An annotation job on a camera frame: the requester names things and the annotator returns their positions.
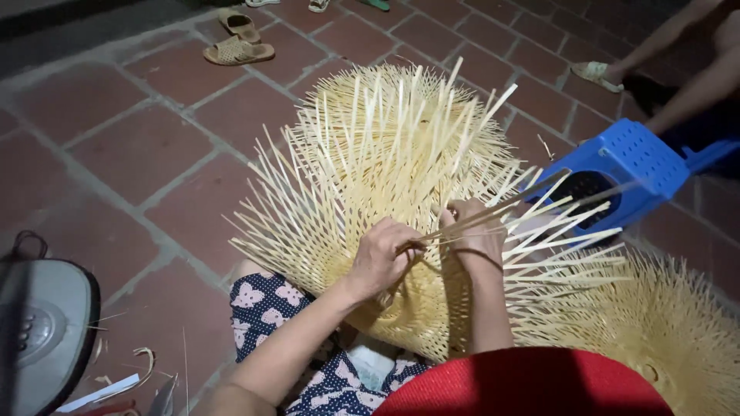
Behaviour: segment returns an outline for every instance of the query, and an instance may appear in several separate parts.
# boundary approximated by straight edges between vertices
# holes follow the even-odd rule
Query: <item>red brick tile floor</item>
[[[272,137],[295,121],[293,104],[320,76],[397,55],[450,70],[483,99],[516,82],[499,121],[517,155],[549,163],[621,117],[641,119],[627,95],[574,77],[568,65],[623,56],[665,14],[616,0],[400,0],[391,12],[333,0],[323,15],[307,1],[246,10],[275,60],[208,64],[201,50],[226,38],[214,13],[95,48],[0,82],[0,248],[38,229],[54,255],[97,276],[109,341],[79,391],[143,366],[130,352],[157,352],[159,372],[184,375],[189,399],[204,398],[234,359],[227,279],[242,255],[221,218],[245,195],[262,124]],[[704,49],[650,67],[662,81],[687,78]],[[629,244],[684,256],[725,299],[740,300],[740,184],[691,178],[673,201],[623,235]],[[135,395],[148,405],[158,384]],[[185,406],[177,388],[177,412]]]

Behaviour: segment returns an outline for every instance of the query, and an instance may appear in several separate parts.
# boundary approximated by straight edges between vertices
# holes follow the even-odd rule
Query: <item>hand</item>
[[[455,224],[457,221],[464,220],[485,209],[484,203],[477,198],[468,199],[467,201],[454,200],[447,207],[448,209],[444,209],[440,216],[442,227]],[[457,213],[457,219],[450,212],[450,209]],[[491,231],[496,228],[500,229],[495,232]],[[466,229],[462,232],[463,238],[452,241],[449,246],[469,272],[471,266],[476,266],[481,261],[492,263],[503,271],[501,254],[506,234],[506,229],[502,227],[501,221],[494,219]]]
[[[352,267],[342,278],[353,300],[366,301],[396,283],[423,247],[415,244],[401,253],[398,249],[420,237],[417,230],[390,217],[372,226],[360,238]]]

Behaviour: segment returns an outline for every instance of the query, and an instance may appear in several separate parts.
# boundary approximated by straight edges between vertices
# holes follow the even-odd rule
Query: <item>red hat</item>
[[[574,349],[520,347],[429,369],[389,395],[373,416],[672,414],[624,364]]]

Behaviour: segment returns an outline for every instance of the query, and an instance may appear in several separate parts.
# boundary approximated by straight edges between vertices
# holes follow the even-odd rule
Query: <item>floral patterned pants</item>
[[[245,276],[231,288],[237,363],[312,300],[283,276]],[[381,391],[367,389],[332,334],[314,354],[286,400],[288,415],[370,415],[385,398],[429,368],[423,358],[404,352],[383,381]]]

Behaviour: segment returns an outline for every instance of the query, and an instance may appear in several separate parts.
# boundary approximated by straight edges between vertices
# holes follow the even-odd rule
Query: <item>white paper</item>
[[[67,404],[63,405],[62,407],[60,407],[59,409],[56,409],[56,411],[57,412],[61,412],[61,413],[73,412],[73,411],[81,408],[82,406],[84,406],[84,405],[86,405],[86,404],[88,404],[88,403],[90,403],[92,401],[95,401],[95,400],[97,400],[97,399],[99,399],[99,398],[101,398],[103,396],[107,396],[107,395],[109,395],[111,393],[115,393],[115,392],[120,392],[123,389],[127,389],[127,388],[133,386],[134,384],[138,383],[138,381],[139,381],[138,373],[136,373],[134,375],[130,375],[129,377],[126,377],[126,378],[124,378],[121,381],[118,381],[116,383],[113,383],[113,384],[111,384],[108,387],[104,387],[104,388],[98,390],[97,392],[94,392],[94,393],[91,393],[91,394],[89,394],[89,395],[87,395],[85,397],[79,398],[79,399],[77,399],[77,400],[75,400],[75,401],[73,401],[71,403],[67,403]]]

